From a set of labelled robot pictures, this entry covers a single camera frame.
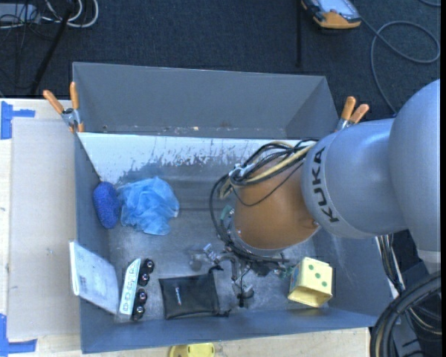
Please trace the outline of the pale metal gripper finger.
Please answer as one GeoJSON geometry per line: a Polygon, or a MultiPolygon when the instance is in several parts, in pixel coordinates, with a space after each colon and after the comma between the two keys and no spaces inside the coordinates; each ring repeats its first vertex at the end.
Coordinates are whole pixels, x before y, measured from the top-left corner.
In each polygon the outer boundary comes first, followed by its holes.
{"type": "Polygon", "coordinates": [[[188,254],[190,257],[189,266],[192,270],[202,270],[205,266],[211,266],[216,259],[211,243],[202,247],[191,248],[188,254]]]}
{"type": "Polygon", "coordinates": [[[239,308],[244,308],[247,302],[253,297],[254,290],[252,285],[245,284],[246,273],[237,278],[234,283],[234,291],[239,308]]]}

